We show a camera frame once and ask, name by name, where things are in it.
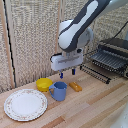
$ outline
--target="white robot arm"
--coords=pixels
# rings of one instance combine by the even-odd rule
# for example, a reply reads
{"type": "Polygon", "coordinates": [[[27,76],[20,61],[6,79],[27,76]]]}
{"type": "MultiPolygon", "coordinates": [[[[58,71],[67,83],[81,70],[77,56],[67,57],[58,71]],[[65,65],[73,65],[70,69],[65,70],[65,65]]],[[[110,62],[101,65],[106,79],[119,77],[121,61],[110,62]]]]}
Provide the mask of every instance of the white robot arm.
{"type": "Polygon", "coordinates": [[[93,40],[88,26],[99,16],[125,5],[128,0],[89,0],[74,20],[60,23],[58,44],[64,51],[51,57],[54,71],[73,67],[83,62],[83,50],[93,40]]]}

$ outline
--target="plate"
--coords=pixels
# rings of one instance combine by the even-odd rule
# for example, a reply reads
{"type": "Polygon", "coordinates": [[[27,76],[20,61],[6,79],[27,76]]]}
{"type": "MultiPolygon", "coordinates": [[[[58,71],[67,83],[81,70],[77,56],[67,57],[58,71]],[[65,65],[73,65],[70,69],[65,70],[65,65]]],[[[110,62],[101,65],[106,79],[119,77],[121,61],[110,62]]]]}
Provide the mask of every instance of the plate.
{"type": "Polygon", "coordinates": [[[4,103],[5,113],[18,121],[30,121],[47,109],[47,98],[37,90],[23,89],[11,94],[4,103]]]}

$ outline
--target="wooden countertop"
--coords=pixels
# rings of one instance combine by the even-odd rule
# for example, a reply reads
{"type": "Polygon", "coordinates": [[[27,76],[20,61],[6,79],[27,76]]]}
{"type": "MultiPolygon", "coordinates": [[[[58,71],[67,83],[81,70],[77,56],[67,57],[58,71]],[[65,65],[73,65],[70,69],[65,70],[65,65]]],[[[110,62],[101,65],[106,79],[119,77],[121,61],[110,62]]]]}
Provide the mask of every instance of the wooden countertop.
{"type": "Polygon", "coordinates": [[[81,92],[67,87],[66,99],[55,101],[49,92],[45,92],[48,108],[39,118],[29,122],[10,119],[4,112],[4,102],[13,92],[20,89],[36,89],[36,83],[0,94],[0,128],[109,128],[123,111],[128,101],[128,79],[117,78],[109,85],[77,69],[76,75],[71,70],[49,77],[53,82],[77,82],[81,92]]]}

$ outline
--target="blue mug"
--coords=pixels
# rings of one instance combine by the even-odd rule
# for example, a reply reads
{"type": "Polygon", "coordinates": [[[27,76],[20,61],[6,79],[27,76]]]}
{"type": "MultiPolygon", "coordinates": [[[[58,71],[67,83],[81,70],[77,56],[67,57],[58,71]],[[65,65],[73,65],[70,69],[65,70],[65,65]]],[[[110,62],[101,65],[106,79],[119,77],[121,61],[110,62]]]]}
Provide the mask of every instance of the blue mug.
{"type": "Polygon", "coordinates": [[[51,96],[57,101],[63,101],[66,96],[67,84],[64,82],[56,82],[49,87],[51,96]]]}

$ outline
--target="bowl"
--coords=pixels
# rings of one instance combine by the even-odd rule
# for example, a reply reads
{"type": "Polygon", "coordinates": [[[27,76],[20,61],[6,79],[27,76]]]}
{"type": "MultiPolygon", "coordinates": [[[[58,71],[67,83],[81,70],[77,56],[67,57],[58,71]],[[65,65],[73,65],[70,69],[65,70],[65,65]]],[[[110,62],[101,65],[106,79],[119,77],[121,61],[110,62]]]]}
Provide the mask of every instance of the bowl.
{"type": "Polygon", "coordinates": [[[49,78],[40,78],[36,81],[37,88],[41,92],[49,91],[49,86],[52,84],[53,82],[49,78]]]}

